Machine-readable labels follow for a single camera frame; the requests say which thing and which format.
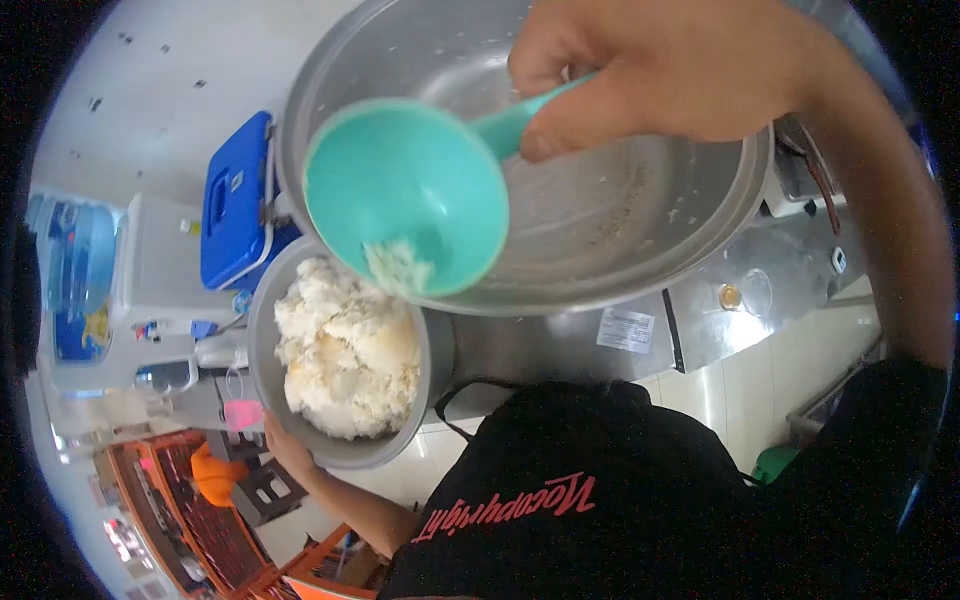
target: black strap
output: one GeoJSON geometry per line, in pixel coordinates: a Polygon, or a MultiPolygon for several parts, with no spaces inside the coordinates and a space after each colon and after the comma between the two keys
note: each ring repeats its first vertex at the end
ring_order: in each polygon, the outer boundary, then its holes
{"type": "Polygon", "coordinates": [[[450,403],[450,400],[452,400],[454,396],[460,394],[464,389],[473,385],[474,383],[494,385],[498,388],[503,388],[504,390],[515,390],[519,387],[522,387],[520,384],[513,381],[507,381],[506,379],[477,375],[476,377],[471,377],[470,379],[465,379],[464,381],[453,384],[446,392],[444,392],[443,396],[440,396],[440,399],[437,400],[437,405],[433,408],[434,412],[437,413],[437,417],[439,417],[441,421],[446,423],[447,427],[459,433],[460,437],[462,437],[464,440],[467,440],[468,444],[473,439],[473,436],[446,420],[446,417],[444,416],[444,410],[446,410],[446,405],[450,403]]]}

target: white wall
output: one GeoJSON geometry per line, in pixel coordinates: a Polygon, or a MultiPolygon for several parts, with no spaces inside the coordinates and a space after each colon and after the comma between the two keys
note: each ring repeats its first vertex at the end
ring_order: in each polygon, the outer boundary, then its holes
{"type": "Polygon", "coordinates": [[[282,110],[306,55],[356,3],[120,3],[60,93],[34,183],[120,207],[141,191],[200,204],[213,153],[258,110],[282,110]]]}

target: black shirt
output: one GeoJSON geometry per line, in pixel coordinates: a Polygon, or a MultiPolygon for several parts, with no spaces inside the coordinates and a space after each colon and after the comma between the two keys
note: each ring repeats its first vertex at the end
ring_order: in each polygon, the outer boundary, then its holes
{"type": "Polygon", "coordinates": [[[380,597],[850,593],[889,550],[945,383],[916,362],[864,370],[767,486],[639,386],[523,388],[427,501],[380,597]]]}

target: blue container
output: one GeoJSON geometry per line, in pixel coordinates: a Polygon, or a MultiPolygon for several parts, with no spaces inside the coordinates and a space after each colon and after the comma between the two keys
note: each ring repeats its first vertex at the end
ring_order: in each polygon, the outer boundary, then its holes
{"type": "Polygon", "coordinates": [[[274,257],[300,237],[289,220],[281,225],[265,218],[279,191],[270,162],[272,123],[261,110],[210,159],[200,246],[200,276],[208,290],[252,294],[274,257]]]}
{"type": "Polygon", "coordinates": [[[113,215],[103,206],[54,200],[46,246],[45,308],[73,320],[100,310],[110,293],[116,255],[113,215]]]}

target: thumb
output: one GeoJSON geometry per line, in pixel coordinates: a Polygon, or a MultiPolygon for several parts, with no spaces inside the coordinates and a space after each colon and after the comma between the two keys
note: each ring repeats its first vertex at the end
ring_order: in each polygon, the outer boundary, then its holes
{"type": "Polygon", "coordinates": [[[520,154],[543,162],[639,132],[636,77],[627,62],[614,60],[593,79],[560,94],[530,120],[520,154]]]}

